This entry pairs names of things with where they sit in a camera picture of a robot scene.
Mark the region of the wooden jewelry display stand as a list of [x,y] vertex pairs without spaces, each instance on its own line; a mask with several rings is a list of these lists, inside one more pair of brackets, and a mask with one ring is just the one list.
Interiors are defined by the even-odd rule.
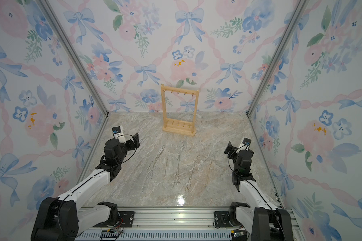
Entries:
[[[177,88],[161,84],[160,94],[163,115],[162,130],[168,133],[193,137],[196,134],[199,90]],[[171,113],[192,113],[193,117],[190,121],[176,119],[175,114],[171,114],[172,117],[168,116],[167,103],[170,103],[171,99],[175,97],[178,98],[179,105],[175,105],[171,108]]]

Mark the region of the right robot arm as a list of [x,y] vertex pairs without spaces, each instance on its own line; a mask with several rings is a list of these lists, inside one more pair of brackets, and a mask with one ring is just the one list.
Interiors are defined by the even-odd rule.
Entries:
[[254,151],[251,139],[244,138],[239,147],[228,143],[224,150],[232,174],[232,184],[246,203],[233,202],[229,207],[229,221],[244,231],[234,231],[233,241],[293,241],[291,216],[287,210],[274,205],[259,189],[251,173]]

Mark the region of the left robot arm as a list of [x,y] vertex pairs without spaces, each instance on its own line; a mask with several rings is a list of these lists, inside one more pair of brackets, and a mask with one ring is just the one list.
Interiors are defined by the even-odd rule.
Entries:
[[127,162],[128,152],[136,152],[140,146],[138,133],[124,134],[121,127],[116,127],[113,135],[105,143],[99,165],[87,178],[60,196],[41,202],[31,240],[74,241],[98,224],[112,228],[121,224],[118,206],[111,202],[103,201],[90,210],[81,211],[88,199],[117,177],[122,164]]

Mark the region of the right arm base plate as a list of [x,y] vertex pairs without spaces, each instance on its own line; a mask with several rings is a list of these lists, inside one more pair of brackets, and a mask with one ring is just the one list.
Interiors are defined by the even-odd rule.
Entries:
[[216,229],[231,228],[251,230],[253,227],[254,212],[245,209],[236,210],[231,213],[229,211],[214,212],[213,226]]

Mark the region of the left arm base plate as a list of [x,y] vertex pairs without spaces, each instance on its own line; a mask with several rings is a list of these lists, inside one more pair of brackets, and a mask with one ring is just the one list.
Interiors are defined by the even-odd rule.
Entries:
[[134,221],[134,211],[118,211],[116,218],[95,225],[95,228],[131,228]]

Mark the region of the aluminium mounting rail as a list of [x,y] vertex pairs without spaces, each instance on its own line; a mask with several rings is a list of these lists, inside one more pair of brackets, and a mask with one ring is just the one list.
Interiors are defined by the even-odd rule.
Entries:
[[222,208],[161,207],[141,208],[134,215],[133,226],[140,223],[156,228],[186,226],[208,226],[214,222],[214,212]]

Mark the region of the left aluminium corner post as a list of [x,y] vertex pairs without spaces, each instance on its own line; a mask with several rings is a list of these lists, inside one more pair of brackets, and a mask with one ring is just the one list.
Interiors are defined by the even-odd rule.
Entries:
[[61,25],[56,14],[54,13],[51,4],[49,3],[49,1],[46,0],[36,1],[36,3],[40,7],[42,13],[45,15],[48,22],[51,24],[52,29],[56,32],[57,36],[59,37],[64,50],[69,56],[69,59],[71,60],[73,66],[76,68],[82,80],[84,81],[86,87],[89,89],[89,92],[93,96],[95,102],[100,107],[101,112],[105,116],[108,116],[109,112],[107,111],[105,104],[103,103],[99,93],[97,92],[96,87],[94,86],[89,76],[87,75],[84,65],[80,61],[80,58],[74,46],[70,42],[67,33],[65,32],[63,26]]

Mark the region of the aluminium corner post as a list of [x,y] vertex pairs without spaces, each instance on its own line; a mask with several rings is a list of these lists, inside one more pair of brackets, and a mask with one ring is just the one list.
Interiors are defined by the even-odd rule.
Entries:
[[89,76],[87,75],[84,65],[80,61],[80,58],[74,46],[70,42],[67,33],[65,32],[63,26],[61,25],[56,14],[54,13],[51,4],[49,3],[49,1],[46,0],[36,1],[36,3],[40,7],[42,13],[45,15],[48,22],[51,24],[52,29],[56,32],[57,36],[59,37],[64,50],[69,56],[69,59],[71,60],[73,66],[76,68],[82,80],[84,81],[86,87],[89,89],[89,92],[93,96],[95,102],[100,107],[101,112],[105,116],[108,116],[109,112],[107,111],[105,104],[103,103],[99,93],[97,92],[96,87],[94,86]]
[[264,92],[264,88],[268,84],[269,78],[272,76],[275,68],[277,67],[277,65],[280,61],[280,58],[283,55],[283,52],[285,51],[285,49],[287,47],[288,41],[292,37],[293,32],[296,29],[304,11],[305,11],[307,4],[308,4],[308,1],[300,0],[300,1],[298,1],[298,4],[294,8],[293,14],[288,22],[288,25],[286,26],[286,28],[283,32],[282,38],[281,38],[279,44],[277,45],[277,48],[276,48],[274,54],[272,55],[271,62],[265,72],[265,75],[263,76],[263,78],[260,82],[259,87],[256,90],[256,93],[255,93],[254,98],[252,99],[251,105],[249,106],[249,109],[246,112],[247,117],[251,117],[253,112],[255,112],[257,103]]

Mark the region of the right aluminium corner post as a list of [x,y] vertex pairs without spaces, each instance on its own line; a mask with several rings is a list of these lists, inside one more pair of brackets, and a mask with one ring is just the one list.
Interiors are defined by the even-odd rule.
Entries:
[[252,99],[251,105],[249,106],[249,109],[246,112],[247,117],[251,117],[253,112],[255,112],[257,103],[264,92],[264,88],[268,84],[269,78],[272,76],[275,68],[277,67],[277,65],[280,61],[280,58],[283,55],[283,52],[285,51],[285,49],[287,47],[288,41],[292,37],[293,32],[296,29],[304,11],[305,11],[307,4],[308,4],[308,1],[300,0],[300,1],[298,1],[298,4],[294,8],[293,14],[288,22],[288,25],[286,26],[286,28],[283,32],[282,38],[281,38],[279,44],[277,45],[277,48],[276,48],[274,54],[272,55],[271,62],[265,72],[265,75],[263,76],[263,78],[260,82],[259,87],[256,90],[256,93],[255,93],[254,98]]

